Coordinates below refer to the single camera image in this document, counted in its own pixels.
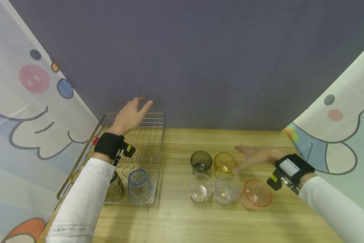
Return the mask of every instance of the blue-rimmed cup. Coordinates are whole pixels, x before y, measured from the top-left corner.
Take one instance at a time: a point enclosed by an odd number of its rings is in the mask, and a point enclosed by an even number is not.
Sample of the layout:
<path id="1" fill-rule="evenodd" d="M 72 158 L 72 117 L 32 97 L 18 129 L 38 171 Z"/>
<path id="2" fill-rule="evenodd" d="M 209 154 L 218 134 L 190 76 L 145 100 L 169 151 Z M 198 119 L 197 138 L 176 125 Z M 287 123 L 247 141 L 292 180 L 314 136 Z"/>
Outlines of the blue-rimmed cup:
<path id="1" fill-rule="evenodd" d="M 146 203 L 151 200 L 153 193 L 152 183 L 147 172 L 136 169 L 128 177 L 128 194 L 133 203 Z"/>

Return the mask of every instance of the gray wall backdrop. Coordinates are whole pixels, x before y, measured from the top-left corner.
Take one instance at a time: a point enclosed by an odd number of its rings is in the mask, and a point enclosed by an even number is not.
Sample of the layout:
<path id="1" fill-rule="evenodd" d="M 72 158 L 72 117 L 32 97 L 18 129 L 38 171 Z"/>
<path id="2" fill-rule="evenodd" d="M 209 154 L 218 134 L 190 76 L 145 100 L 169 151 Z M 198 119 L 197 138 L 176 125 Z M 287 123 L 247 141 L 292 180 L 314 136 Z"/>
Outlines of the gray wall backdrop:
<path id="1" fill-rule="evenodd" d="M 364 50 L 364 1 L 10 2 L 98 118 L 144 96 L 171 127 L 280 130 Z"/>

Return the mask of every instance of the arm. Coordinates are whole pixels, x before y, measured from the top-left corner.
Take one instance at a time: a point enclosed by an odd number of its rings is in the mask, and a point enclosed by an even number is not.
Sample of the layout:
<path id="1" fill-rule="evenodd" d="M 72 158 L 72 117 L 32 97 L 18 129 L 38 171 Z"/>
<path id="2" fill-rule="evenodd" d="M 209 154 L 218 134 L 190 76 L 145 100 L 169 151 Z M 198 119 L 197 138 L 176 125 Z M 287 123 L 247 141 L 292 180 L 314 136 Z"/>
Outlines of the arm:
<path id="1" fill-rule="evenodd" d="M 138 111 L 141 100 L 144 98 L 134 98 L 128 102 L 107 132 L 125 135 L 136 128 L 153 103 L 147 102 Z M 112 159 L 105 154 L 93 154 L 64 199 L 46 237 L 47 243 L 92 242 L 114 171 Z"/>
<path id="2" fill-rule="evenodd" d="M 246 157 L 234 172 L 253 164 L 274 164 L 287 154 L 271 147 L 236 146 Z M 346 243 L 364 243 L 364 210 L 314 173 L 305 174 L 299 196 L 335 230 Z"/>
<path id="3" fill-rule="evenodd" d="M 364 210 L 321 177 L 306 174 L 299 196 L 347 243 L 364 243 Z"/>

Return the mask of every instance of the cup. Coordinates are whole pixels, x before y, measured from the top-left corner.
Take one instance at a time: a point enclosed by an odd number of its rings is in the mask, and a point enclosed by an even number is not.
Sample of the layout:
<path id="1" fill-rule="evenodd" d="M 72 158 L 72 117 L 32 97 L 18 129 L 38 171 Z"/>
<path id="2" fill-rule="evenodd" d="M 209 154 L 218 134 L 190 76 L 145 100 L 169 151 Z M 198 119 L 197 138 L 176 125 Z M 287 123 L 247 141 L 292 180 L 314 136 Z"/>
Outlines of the cup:
<path id="1" fill-rule="evenodd" d="M 252 179 L 246 182 L 240 200 L 243 206 L 248 209 L 260 209 L 271 204 L 272 194 L 266 184 Z"/>
<path id="2" fill-rule="evenodd" d="M 214 158 L 214 175 L 230 174 L 237 166 L 236 159 L 228 153 L 219 153 Z"/>
<path id="3" fill-rule="evenodd" d="M 195 202 L 204 202 L 213 192 L 213 182 L 205 174 L 195 174 L 189 180 L 189 192 Z"/>
<path id="4" fill-rule="evenodd" d="M 229 204 L 238 199 L 241 193 L 241 184 L 233 176 L 223 174 L 216 179 L 214 197 L 220 204 Z"/>
<path id="5" fill-rule="evenodd" d="M 194 152 L 190 158 L 193 174 L 207 174 L 212 166 L 212 157 L 205 151 Z"/>
<path id="6" fill-rule="evenodd" d="M 152 182 L 147 172 L 136 169 L 128 177 L 128 194 L 133 203 L 146 203 L 152 197 Z"/>

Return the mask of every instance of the wire rack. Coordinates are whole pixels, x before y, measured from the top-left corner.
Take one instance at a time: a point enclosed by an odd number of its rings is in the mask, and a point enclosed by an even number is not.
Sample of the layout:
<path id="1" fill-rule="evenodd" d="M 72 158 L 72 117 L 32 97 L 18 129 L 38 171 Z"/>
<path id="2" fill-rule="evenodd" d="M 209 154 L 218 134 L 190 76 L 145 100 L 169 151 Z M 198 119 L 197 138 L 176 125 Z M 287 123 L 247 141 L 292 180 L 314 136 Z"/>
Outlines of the wire rack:
<path id="1" fill-rule="evenodd" d="M 106 113 L 97 128 L 95 128 L 91 139 L 86 144 L 82 154 L 80 155 L 74 169 L 67 178 L 57 194 L 58 199 L 62 199 L 71 187 L 69 179 L 71 176 L 83 167 L 94 153 L 93 141 L 100 137 L 113 124 L 118 113 Z M 153 184 L 153 193 L 151 199 L 147 202 L 134 203 L 136 205 L 146 205 L 154 203 L 157 193 L 157 182 L 159 177 L 160 156 L 163 145 L 163 137 L 165 132 L 166 116 L 163 113 L 147 113 L 143 122 L 135 130 L 125 135 L 125 142 L 136 148 L 134 155 L 129 158 L 123 156 L 116 167 L 117 174 L 120 176 L 125 187 L 125 195 L 119 202 L 106 201 L 105 203 L 131 203 L 128 195 L 128 176 L 136 169 L 144 169 L 150 181 Z"/>

